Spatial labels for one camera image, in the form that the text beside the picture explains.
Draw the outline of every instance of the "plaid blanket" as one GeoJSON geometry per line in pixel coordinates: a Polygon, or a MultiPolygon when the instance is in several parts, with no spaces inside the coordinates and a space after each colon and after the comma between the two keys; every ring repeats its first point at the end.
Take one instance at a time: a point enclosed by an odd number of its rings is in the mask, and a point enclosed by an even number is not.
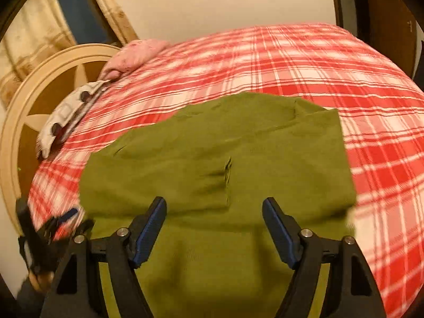
{"type": "Polygon", "coordinates": [[[301,96],[339,110],[358,193],[356,238],[388,317],[400,317],[424,281],[424,94],[389,59],[336,26],[252,27],[198,38],[114,82],[35,174],[29,204],[36,226],[79,207],[90,153],[187,104],[243,91],[301,96]]]}

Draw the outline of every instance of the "round headboard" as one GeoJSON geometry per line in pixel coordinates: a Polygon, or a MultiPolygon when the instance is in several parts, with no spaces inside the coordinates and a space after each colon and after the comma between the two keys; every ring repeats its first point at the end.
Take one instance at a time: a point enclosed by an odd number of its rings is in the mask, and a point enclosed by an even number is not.
{"type": "Polygon", "coordinates": [[[40,63],[16,91],[0,138],[0,187],[16,230],[15,203],[27,197],[38,167],[35,142],[49,114],[75,88],[97,80],[119,48],[107,44],[72,46],[40,63]]]}

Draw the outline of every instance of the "cream wall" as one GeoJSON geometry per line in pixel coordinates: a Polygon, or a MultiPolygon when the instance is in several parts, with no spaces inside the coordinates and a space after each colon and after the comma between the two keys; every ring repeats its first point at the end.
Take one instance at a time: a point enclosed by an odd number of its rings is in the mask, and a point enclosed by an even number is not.
{"type": "MultiPolygon", "coordinates": [[[[0,130],[3,128],[5,110],[0,104],[0,130]]],[[[3,195],[0,191],[0,273],[13,295],[18,292],[27,276],[25,262],[19,254],[18,234],[10,222],[3,195]]]]}
{"type": "Polygon", "coordinates": [[[139,38],[171,42],[253,25],[335,24],[333,0],[116,0],[139,38]]]}

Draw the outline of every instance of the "green sweater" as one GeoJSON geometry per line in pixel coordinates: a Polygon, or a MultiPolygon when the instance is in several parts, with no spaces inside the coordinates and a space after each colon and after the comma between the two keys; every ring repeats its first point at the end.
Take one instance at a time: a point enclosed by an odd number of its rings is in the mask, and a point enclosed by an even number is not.
{"type": "MultiPolygon", "coordinates": [[[[356,199],[337,111],[254,93],[127,132],[91,155],[80,196],[96,219],[93,238],[128,226],[155,196],[166,199],[165,224],[137,271],[157,318],[273,317],[293,273],[264,226],[262,201],[273,196],[302,227],[341,238],[356,199]]],[[[118,317],[102,269],[109,316],[118,317]]]]}

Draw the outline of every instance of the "window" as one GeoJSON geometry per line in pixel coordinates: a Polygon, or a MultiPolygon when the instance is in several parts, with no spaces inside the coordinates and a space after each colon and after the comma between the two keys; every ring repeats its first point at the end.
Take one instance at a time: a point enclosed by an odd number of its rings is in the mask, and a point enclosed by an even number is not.
{"type": "Polygon", "coordinates": [[[121,46],[95,0],[58,0],[77,44],[121,46]]]}

